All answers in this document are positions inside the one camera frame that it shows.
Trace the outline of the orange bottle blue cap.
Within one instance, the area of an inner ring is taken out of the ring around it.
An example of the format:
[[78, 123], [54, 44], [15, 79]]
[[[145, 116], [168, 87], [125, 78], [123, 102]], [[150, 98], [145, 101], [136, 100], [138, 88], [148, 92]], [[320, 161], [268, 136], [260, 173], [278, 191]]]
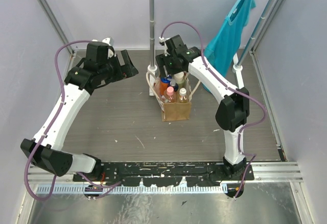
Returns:
[[168, 75], [166, 77], [160, 77], [160, 83], [159, 83], [159, 93], [160, 96], [164, 95], [165, 90], [169, 87], [171, 82], [172, 76]]

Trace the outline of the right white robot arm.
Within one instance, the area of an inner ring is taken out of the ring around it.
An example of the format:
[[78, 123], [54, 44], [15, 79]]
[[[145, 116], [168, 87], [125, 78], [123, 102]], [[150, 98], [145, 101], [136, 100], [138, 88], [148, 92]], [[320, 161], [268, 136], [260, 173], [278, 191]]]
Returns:
[[243, 132], [249, 116], [249, 91], [237, 88], [227, 81], [203, 56], [197, 47], [188, 48], [180, 35], [160, 37], [164, 53], [156, 56], [160, 73], [169, 75], [181, 72], [196, 77], [211, 92], [219, 106], [215, 119], [224, 131], [225, 153], [223, 170], [230, 180], [236, 180], [246, 167], [243, 154]]

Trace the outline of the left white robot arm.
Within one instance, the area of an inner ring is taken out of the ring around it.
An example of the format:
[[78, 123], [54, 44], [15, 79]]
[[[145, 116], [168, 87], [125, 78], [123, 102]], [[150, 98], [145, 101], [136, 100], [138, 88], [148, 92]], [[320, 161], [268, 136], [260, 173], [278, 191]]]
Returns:
[[108, 43], [88, 43], [86, 56], [67, 73], [62, 94], [44, 125], [33, 139], [24, 139], [20, 145], [28, 158], [28, 166], [36, 166], [58, 177], [68, 172], [82, 172], [90, 181], [101, 178], [100, 159], [64, 152], [62, 148], [74, 119], [95, 90], [138, 74], [127, 50], [122, 50], [121, 55], [124, 64], [120, 64], [114, 48]]

